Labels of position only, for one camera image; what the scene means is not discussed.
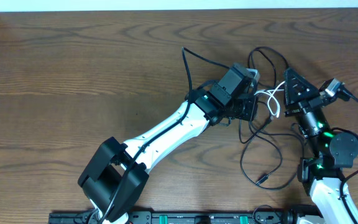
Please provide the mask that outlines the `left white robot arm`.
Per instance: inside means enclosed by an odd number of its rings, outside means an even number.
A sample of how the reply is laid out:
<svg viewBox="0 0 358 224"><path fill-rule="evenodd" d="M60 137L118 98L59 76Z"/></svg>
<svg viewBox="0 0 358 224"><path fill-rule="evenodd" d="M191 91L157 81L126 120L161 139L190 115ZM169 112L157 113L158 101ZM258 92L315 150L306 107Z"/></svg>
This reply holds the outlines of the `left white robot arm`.
<svg viewBox="0 0 358 224"><path fill-rule="evenodd" d="M260 74L238 63L220 80L191 89L167 119L136 138L105 140L85 167L78 185L94 205L100 223L125 223L150 171L174 149L224 118L252 120Z"/></svg>

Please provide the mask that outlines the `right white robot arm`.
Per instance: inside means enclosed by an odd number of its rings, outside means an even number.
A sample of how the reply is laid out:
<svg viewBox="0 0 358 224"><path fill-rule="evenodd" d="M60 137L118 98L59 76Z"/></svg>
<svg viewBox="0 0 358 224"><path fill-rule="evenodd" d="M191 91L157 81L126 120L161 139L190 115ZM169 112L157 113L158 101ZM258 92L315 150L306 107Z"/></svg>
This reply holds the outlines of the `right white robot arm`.
<svg viewBox="0 0 358 224"><path fill-rule="evenodd" d="M285 116L294 117L313 157L302 157L297 177L326 223L358 223L358 209L343 170L358 156L358 135L330 127L323 108L337 99L356 97L343 82L332 78L316 88L293 68L284 74Z"/></svg>

